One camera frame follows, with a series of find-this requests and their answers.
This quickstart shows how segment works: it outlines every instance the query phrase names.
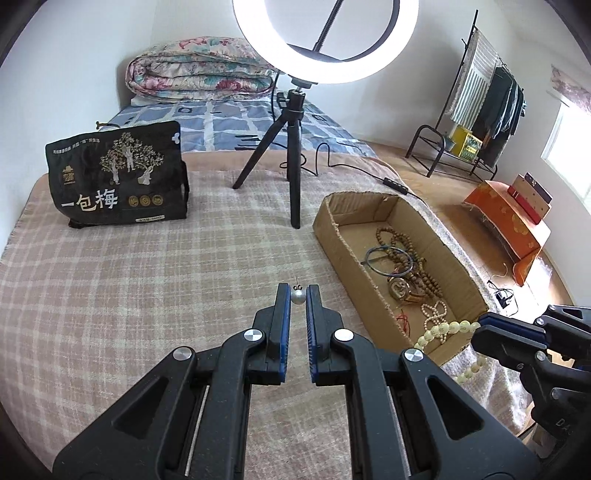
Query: black snack bag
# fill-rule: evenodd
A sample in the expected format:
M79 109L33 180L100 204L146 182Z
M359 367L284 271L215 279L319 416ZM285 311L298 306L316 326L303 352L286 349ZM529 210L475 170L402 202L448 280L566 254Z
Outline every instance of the black snack bag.
M71 227L187 217L178 122L77 135L46 156L53 202Z

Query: hanging clothes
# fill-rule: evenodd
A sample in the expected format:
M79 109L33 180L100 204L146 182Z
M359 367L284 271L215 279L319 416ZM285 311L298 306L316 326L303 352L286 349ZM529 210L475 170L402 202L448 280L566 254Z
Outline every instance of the hanging clothes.
M489 95L474 124L472 134L483 141L479 158L494 167L499 161L519 119L525 116L527 103L523 89L507 69L497 68Z
M496 138L509 128L517 108L518 90L513 75L507 69L497 67L473 130L484 129L483 137L490 134L492 138Z

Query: metal screw cap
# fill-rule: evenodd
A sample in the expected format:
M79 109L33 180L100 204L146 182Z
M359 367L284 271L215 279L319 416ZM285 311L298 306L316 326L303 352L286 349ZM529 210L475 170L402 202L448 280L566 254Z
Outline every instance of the metal screw cap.
M351 330L347 330L346 328L341 328L335 332L335 338L341 342L353 340L353 337L353 332L351 332Z
M244 332L244 338L249 342L257 342L262 338L262 331L256 328L251 328Z
M404 352L404 357L409 362L420 362L423 358L425 358L423 352L417 348L409 348L406 350L406 352Z
M188 360L191 358L193 352L188 346L180 346L173 352L173 358L182 362L183 360Z

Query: yellow box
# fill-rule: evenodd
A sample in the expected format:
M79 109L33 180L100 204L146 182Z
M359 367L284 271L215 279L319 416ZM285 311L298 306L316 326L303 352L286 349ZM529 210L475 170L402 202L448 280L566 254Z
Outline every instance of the yellow box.
M474 162L482 146L482 140L479 140L469 130L461 125L457 125L453 131L452 140L456 145L452 148L452 153L462 160Z

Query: orange cloth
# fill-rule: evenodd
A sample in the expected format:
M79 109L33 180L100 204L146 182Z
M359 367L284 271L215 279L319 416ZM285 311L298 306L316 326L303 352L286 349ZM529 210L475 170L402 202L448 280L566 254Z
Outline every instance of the orange cloth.
M477 207L520 259L513 266L513 277L519 286L523 286L534 260L550 236L550 229L543 221L539 225L534 224L509 195L508 189L509 186L504 183L485 181L468 195L464 204Z

